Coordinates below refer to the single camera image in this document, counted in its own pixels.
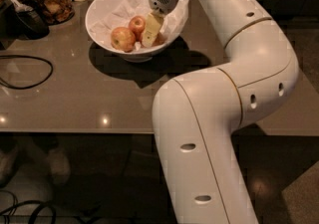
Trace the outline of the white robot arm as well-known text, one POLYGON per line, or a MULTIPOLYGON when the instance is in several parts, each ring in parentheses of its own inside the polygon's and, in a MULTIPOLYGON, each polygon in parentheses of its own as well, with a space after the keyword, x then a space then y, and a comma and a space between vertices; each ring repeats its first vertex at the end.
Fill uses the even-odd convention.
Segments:
POLYGON ((296 54, 256 0, 199 0, 226 64, 166 82, 153 104, 159 159, 178 224, 258 224, 231 135, 278 110, 296 54))

